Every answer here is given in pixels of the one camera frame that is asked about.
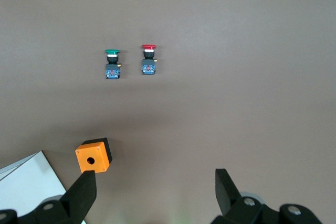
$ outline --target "red button cap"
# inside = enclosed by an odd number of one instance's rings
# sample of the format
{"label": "red button cap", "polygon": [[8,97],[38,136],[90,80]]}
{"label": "red button cap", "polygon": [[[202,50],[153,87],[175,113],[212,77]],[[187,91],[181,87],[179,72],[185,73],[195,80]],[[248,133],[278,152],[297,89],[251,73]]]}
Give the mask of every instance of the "red button cap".
{"label": "red button cap", "polygon": [[142,45],[144,49],[154,49],[156,45]]}

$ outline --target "metal screw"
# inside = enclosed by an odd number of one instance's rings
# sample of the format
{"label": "metal screw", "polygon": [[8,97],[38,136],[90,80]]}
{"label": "metal screw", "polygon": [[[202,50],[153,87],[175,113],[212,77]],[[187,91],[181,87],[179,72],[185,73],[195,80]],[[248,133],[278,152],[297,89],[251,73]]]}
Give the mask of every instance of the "metal screw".
{"label": "metal screw", "polygon": [[244,199],[244,203],[248,206],[254,206],[256,204],[251,198]]}
{"label": "metal screw", "polygon": [[301,214],[300,209],[295,207],[295,206],[289,206],[287,209],[290,213],[292,213],[294,215],[300,215]]}
{"label": "metal screw", "polygon": [[49,203],[49,204],[46,204],[46,205],[43,207],[43,210],[46,211],[46,210],[49,210],[49,209],[51,209],[51,208],[53,208],[53,207],[54,207],[54,204]]}
{"label": "metal screw", "polygon": [[4,220],[7,217],[7,213],[3,212],[2,214],[0,214],[0,220]]}

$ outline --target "green button cap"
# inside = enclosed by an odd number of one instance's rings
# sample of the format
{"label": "green button cap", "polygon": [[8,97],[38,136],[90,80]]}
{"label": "green button cap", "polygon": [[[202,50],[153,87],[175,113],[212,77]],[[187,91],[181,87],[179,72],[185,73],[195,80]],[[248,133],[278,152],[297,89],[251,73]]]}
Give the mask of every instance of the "green button cap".
{"label": "green button cap", "polygon": [[105,52],[108,55],[117,55],[119,53],[119,50],[117,50],[117,49],[106,49]]}

